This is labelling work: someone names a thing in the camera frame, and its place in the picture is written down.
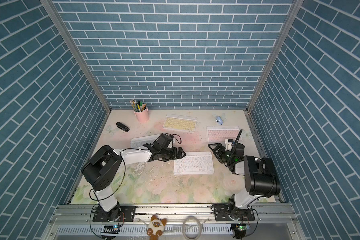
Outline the pink keyboard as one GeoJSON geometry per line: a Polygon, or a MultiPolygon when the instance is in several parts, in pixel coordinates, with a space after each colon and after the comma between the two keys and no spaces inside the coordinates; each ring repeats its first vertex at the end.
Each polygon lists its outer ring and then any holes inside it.
{"type": "Polygon", "coordinates": [[[238,126],[207,127],[207,136],[209,143],[223,143],[226,139],[235,140],[239,132],[240,128],[238,126]]]}

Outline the white keyboard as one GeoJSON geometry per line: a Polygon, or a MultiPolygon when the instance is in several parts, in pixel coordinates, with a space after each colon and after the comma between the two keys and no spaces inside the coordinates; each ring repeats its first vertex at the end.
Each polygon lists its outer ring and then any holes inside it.
{"type": "Polygon", "coordinates": [[[160,134],[133,138],[131,139],[131,148],[133,149],[143,148],[144,144],[153,143],[159,136],[160,134]]]}
{"type": "Polygon", "coordinates": [[[185,157],[174,160],[175,175],[211,175],[213,173],[211,152],[189,152],[185,157]]]}

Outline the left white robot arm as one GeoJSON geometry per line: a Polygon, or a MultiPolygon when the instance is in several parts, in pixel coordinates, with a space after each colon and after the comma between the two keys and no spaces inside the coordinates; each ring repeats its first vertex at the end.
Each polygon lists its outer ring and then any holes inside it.
{"type": "Polygon", "coordinates": [[[109,145],[102,146],[82,167],[81,172],[86,181],[92,186],[94,201],[97,201],[106,214],[117,214],[120,211],[116,192],[113,190],[113,182],[120,165],[126,167],[129,164],[147,163],[152,161],[172,161],[186,156],[184,150],[179,147],[162,148],[150,147],[146,149],[113,149],[109,145]]]}

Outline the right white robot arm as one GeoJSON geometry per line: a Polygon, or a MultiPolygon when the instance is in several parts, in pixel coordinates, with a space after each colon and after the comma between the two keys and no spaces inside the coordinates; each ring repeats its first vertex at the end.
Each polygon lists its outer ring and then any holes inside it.
{"type": "Polygon", "coordinates": [[[245,188],[232,195],[225,211],[232,219],[247,217],[252,211],[251,204],[260,198],[279,195],[281,184],[272,159],[245,155],[245,145],[232,139],[225,144],[208,144],[208,147],[232,174],[244,174],[245,188]]]}

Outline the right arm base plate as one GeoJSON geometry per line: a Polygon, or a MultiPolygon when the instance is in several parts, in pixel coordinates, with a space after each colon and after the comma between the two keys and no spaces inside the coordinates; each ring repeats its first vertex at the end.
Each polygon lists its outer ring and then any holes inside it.
{"type": "Polygon", "coordinates": [[[228,204],[213,204],[210,206],[211,211],[217,222],[228,221],[254,221],[255,216],[252,210],[238,209],[229,207],[228,204]]]}

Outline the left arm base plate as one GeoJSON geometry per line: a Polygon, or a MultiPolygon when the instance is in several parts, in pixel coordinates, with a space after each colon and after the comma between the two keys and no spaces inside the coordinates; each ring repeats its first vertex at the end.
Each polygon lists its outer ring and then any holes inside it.
{"type": "Polygon", "coordinates": [[[105,212],[101,206],[96,206],[92,211],[92,221],[95,223],[132,222],[136,213],[136,206],[117,205],[109,212],[105,212]]]}

